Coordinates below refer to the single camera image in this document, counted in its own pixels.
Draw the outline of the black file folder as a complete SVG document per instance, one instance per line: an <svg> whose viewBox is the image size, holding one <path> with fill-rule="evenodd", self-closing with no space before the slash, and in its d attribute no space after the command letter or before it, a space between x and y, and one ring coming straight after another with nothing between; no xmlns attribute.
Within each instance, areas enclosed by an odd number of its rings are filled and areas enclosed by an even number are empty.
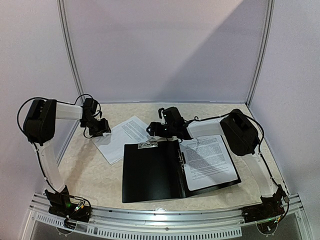
<svg viewBox="0 0 320 240"><path fill-rule="evenodd" d="M189 191L185 158L178 140L126 144L122 173L122 202L185 199L231 187Z"/></svg>

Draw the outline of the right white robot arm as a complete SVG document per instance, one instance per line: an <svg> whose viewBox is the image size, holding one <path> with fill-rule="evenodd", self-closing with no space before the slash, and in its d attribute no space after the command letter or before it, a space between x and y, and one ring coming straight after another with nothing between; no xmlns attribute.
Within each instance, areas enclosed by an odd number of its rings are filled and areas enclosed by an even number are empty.
<svg viewBox="0 0 320 240"><path fill-rule="evenodd" d="M274 179L262 154L263 138L259 134L264 133L263 128L240 109L204 119L196 116L185 120L177 107L161 108L158 115L160 121L153 121L146 128L152 137L192 140L205 136L224 136L230 150L248 166L258 185L261 199L267 199L258 208L262 218L269 218L278 210L276 201L288 198L282 185Z"/></svg>

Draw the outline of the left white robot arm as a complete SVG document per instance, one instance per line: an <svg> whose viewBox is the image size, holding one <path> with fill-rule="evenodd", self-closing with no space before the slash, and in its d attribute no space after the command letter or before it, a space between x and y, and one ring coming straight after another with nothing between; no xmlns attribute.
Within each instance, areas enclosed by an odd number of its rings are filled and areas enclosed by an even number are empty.
<svg viewBox="0 0 320 240"><path fill-rule="evenodd" d="M88 130L88 138L101 137L111 133L108 120L102 118L102 108L97 100L88 96L83 105L33 97L22 106L31 103L23 125L19 129L33 145L41 172L48 186L55 193L62 193L66 188L55 160L52 139L56 132L56 120L75 120Z"/></svg>

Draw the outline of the printed paper stack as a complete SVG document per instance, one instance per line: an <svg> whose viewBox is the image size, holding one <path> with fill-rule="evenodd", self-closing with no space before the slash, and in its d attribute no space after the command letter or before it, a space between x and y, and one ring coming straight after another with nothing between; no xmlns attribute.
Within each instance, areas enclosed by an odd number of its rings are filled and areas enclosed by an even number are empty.
<svg viewBox="0 0 320 240"><path fill-rule="evenodd" d="M124 156L126 144L147 142L151 137L146 128L148 125L137 116L132 116L111 129L111 133L95 137L92 141L107 162L112 165Z"/></svg>

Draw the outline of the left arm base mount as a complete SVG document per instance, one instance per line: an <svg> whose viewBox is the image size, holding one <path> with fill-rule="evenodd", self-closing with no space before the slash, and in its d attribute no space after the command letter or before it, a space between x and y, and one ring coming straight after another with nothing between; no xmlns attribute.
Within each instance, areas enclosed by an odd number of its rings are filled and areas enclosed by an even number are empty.
<svg viewBox="0 0 320 240"><path fill-rule="evenodd" d="M64 217L75 221L88 223L92 213L91 203L81 197L69 194L68 187L65 186L61 192L52 193L48 190L44 191L45 196L49 200L50 207L48 212L58 217ZM72 203L71 199L87 202L88 205L78 206L78 203Z"/></svg>

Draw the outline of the curved aluminium rail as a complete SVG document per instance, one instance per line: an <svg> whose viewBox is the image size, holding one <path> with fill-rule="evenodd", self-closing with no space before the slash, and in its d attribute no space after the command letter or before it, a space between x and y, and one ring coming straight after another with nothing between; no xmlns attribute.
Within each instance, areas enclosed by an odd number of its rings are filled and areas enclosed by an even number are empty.
<svg viewBox="0 0 320 240"><path fill-rule="evenodd" d="M91 224L114 222L149 226L182 226L192 224L213 224L232 222L244 224L241 207L213 210L165 211L165 210L132 210L93 206Z"/></svg>

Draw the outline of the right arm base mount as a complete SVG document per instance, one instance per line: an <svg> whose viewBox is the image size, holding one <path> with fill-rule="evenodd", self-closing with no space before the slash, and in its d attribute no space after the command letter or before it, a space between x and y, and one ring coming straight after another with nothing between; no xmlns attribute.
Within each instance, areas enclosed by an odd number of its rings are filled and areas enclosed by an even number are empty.
<svg viewBox="0 0 320 240"><path fill-rule="evenodd" d="M271 197L260 197L261 203L246 206L241 209L241 216L246 223L265 219L273 219L278 216L276 222L280 222L289 211L290 199L282 188L278 188Z"/></svg>

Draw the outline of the right aluminium frame post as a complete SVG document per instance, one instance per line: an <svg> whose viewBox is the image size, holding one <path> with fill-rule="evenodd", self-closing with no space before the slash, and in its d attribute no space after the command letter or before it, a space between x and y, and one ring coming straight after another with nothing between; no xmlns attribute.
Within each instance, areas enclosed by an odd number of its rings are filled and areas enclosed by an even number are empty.
<svg viewBox="0 0 320 240"><path fill-rule="evenodd" d="M266 13L265 13L265 19L264 19L264 24L262 29L262 37L261 37L260 47L258 51L256 66L253 74L253 79L252 79L249 92L246 98L246 102L245 102L248 108L250 108L253 102L253 98L258 85L260 73L263 67L263 62L264 62L264 58L265 58L265 54L268 46L268 40L270 36L270 31L271 31L271 26L272 26L274 6L275 6L275 1L269 0Z"/></svg>

